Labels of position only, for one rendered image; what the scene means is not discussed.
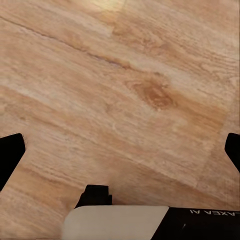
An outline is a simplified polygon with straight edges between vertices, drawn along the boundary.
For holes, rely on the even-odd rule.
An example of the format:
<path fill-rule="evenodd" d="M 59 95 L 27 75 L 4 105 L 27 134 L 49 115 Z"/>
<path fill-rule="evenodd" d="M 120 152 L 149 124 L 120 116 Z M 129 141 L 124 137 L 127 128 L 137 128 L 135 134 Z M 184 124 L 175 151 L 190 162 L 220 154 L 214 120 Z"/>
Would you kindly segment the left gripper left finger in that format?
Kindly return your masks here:
<path fill-rule="evenodd" d="M 21 133 L 0 138 L 0 192 L 26 151 Z"/>

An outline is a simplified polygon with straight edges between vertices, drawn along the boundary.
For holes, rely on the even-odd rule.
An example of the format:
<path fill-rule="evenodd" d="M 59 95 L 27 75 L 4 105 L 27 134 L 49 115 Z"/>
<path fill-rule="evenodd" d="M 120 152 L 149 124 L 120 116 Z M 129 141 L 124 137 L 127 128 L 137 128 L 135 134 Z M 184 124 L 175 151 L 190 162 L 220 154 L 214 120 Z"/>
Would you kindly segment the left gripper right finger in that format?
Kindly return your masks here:
<path fill-rule="evenodd" d="M 240 135 L 229 133 L 225 142 L 224 150 L 240 172 Z"/>

